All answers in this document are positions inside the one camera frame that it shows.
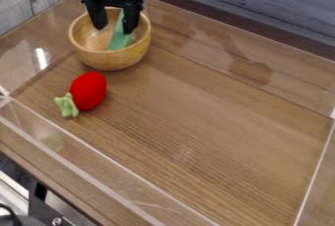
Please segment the green rectangular block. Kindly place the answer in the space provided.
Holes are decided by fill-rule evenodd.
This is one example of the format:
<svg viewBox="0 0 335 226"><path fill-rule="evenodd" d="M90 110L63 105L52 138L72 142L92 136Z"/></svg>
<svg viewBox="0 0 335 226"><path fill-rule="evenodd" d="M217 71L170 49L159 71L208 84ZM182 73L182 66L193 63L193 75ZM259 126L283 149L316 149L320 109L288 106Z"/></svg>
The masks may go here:
<svg viewBox="0 0 335 226"><path fill-rule="evenodd" d="M108 44L110 50L123 49L133 42L133 36L130 34L126 34L123 30L123 17L125 17L125 12L121 12Z"/></svg>

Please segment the brown wooden bowl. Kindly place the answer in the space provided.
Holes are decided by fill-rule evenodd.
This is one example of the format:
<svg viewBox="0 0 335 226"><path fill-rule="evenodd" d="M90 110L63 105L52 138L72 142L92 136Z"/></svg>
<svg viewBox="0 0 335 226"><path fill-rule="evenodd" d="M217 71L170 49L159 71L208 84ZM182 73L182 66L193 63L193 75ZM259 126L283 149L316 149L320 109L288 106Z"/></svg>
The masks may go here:
<svg viewBox="0 0 335 226"><path fill-rule="evenodd" d="M119 50L110 50L108 44L121 10L106 9L108 24L96 30L87 13L72 21L68 38L79 60L94 69L122 70L131 67L145 56L150 45L151 25L146 14L139 14L139 25L134 30L131 44Z"/></svg>

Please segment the red plush strawberry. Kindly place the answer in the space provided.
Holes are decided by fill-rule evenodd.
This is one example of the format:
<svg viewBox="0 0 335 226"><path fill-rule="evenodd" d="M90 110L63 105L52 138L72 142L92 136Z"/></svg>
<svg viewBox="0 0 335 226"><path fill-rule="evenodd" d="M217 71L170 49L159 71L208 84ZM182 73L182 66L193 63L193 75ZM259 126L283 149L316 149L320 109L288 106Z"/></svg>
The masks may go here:
<svg viewBox="0 0 335 226"><path fill-rule="evenodd" d="M107 80L98 71L82 74L74 81L63 97L54 102L63 117L78 116L80 112L92 110L103 102L107 92Z"/></svg>

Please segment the clear acrylic tray wall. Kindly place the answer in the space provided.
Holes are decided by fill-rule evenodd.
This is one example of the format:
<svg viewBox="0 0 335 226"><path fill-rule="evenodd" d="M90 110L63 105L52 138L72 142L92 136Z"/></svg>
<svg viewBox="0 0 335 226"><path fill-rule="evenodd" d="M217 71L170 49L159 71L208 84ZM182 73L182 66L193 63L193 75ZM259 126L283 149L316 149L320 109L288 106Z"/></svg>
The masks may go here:
<svg viewBox="0 0 335 226"><path fill-rule="evenodd" d="M334 128L335 62L149 0L145 57L66 118L83 11L62 0L0 37L0 153L100 226L293 226Z"/></svg>

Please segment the black table leg bracket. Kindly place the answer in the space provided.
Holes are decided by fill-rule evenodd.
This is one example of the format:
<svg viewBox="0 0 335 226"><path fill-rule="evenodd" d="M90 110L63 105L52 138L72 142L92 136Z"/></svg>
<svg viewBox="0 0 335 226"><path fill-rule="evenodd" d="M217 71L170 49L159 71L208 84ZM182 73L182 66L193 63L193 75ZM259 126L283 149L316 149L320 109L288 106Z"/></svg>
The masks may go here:
<svg viewBox="0 0 335 226"><path fill-rule="evenodd" d="M36 182L28 191L28 215L44 226L75 226L75 224L47 203L46 186Z"/></svg>

